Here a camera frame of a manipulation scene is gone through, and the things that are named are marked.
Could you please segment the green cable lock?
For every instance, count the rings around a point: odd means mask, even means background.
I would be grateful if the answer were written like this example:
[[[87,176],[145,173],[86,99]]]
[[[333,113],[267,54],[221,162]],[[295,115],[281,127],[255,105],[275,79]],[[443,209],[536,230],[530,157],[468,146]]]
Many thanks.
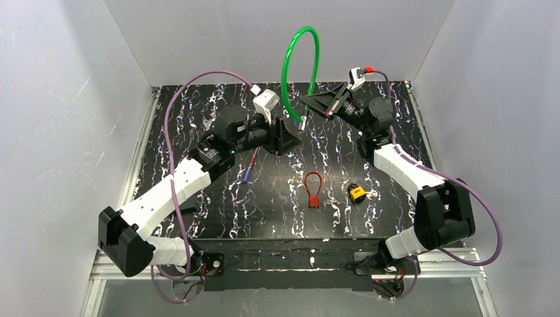
[[[311,34],[314,41],[314,62],[313,62],[313,69],[309,82],[308,94],[314,93],[316,77],[320,65],[320,38],[316,29],[313,28],[312,26],[303,26],[295,33],[285,53],[282,72],[281,72],[281,97],[282,97],[283,105],[286,111],[288,112],[288,114],[295,121],[299,123],[299,127],[298,127],[299,131],[304,131],[308,125],[308,121],[310,117],[310,108],[308,106],[305,106],[304,110],[302,111],[302,114],[297,115],[297,113],[294,111],[294,108],[291,106],[291,101],[289,100],[289,94],[287,88],[288,88],[289,66],[291,63],[293,51],[295,50],[296,45],[300,40],[300,38],[306,33]]]

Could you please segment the yellow padlock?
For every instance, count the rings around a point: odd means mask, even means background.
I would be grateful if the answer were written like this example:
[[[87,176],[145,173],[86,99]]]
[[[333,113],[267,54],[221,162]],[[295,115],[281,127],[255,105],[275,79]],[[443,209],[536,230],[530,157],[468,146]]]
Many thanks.
[[[347,192],[349,199],[354,205],[362,203],[367,197],[367,192],[364,188],[356,183],[350,183],[347,187]]]

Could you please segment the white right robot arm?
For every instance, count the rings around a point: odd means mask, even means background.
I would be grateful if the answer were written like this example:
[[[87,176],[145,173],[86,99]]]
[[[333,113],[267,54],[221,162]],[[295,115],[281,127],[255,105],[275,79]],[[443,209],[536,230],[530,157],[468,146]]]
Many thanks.
[[[421,162],[393,143],[390,101],[376,97],[367,106],[360,107],[347,85],[340,84],[327,92],[303,96],[301,102],[326,119],[339,117],[358,129],[362,133],[357,139],[361,157],[372,159],[375,168],[415,197],[413,226],[379,243],[373,257],[376,264],[389,265],[475,233],[468,191],[456,182],[427,171]]]

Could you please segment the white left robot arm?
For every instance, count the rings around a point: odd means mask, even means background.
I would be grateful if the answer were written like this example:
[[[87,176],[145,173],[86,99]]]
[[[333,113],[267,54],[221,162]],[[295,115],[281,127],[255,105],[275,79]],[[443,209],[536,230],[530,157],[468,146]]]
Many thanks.
[[[180,205],[234,166],[238,153],[263,148],[282,156],[301,145],[283,119],[257,113],[251,118],[239,109],[223,110],[212,127],[170,173],[139,198],[118,210],[108,206],[98,216],[98,246],[126,276],[151,265],[182,266],[191,270],[194,248],[186,234],[180,238],[153,236],[156,227]]]

